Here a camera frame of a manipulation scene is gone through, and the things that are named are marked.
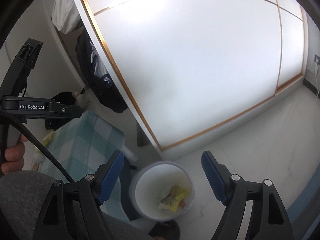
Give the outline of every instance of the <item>checkered tablecloth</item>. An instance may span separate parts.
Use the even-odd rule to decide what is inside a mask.
[[[95,173],[106,163],[115,150],[120,150],[124,141],[122,131],[106,122],[93,111],[83,113],[55,133],[47,149],[61,163],[75,181],[89,173]],[[39,172],[63,182],[68,181],[47,159],[40,163]],[[109,200],[101,210],[112,217],[130,223],[121,205],[121,184],[118,178]]]

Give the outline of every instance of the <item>blue rubber fingertip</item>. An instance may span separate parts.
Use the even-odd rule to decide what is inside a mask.
[[[224,205],[228,200],[225,191],[225,183],[206,152],[201,156],[201,165],[216,199],[221,201]]]
[[[97,198],[100,206],[104,201],[110,198],[111,192],[116,184],[123,165],[124,155],[122,152],[119,152],[100,184],[100,194]]]

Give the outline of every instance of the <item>person's leg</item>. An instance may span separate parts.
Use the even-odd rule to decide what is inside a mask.
[[[54,181],[52,177],[32,171],[13,172],[0,179],[0,209],[19,239],[32,240],[42,204]],[[83,238],[88,239],[78,202],[75,202],[75,212],[79,230]],[[154,240],[122,221],[104,216],[116,240]]]

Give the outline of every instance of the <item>white wall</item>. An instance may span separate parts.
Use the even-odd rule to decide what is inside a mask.
[[[309,33],[309,50],[308,50],[308,60],[307,69],[305,74],[305,79],[316,87],[316,77],[315,74],[311,72],[314,70],[314,60],[315,54],[320,57],[320,31],[311,17],[307,14],[308,20],[308,33]],[[320,71],[317,74],[318,87],[320,87]]]
[[[50,16],[54,0],[35,0],[17,21],[0,49],[0,82],[12,60],[28,38],[42,41],[35,68],[28,78],[27,96],[52,98],[60,92],[80,92],[84,84],[70,62]],[[42,140],[48,133],[44,120],[28,120],[26,127]],[[26,143],[25,167],[29,169],[35,148]]]

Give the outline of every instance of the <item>finger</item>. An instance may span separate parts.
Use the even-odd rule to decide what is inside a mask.
[[[3,163],[1,166],[3,174],[7,174],[8,172],[20,171],[22,170],[24,165],[24,159],[20,159],[17,162],[7,162]]]
[[[21,142],[27,142],[28,139],[22,134],[22,135],[20,136],[20,141],[21,141]]]
[[[6,149],[4,157],[9,162],[16,162],[23,158],[26,147],[22,142],[19,142],[16,146]]]

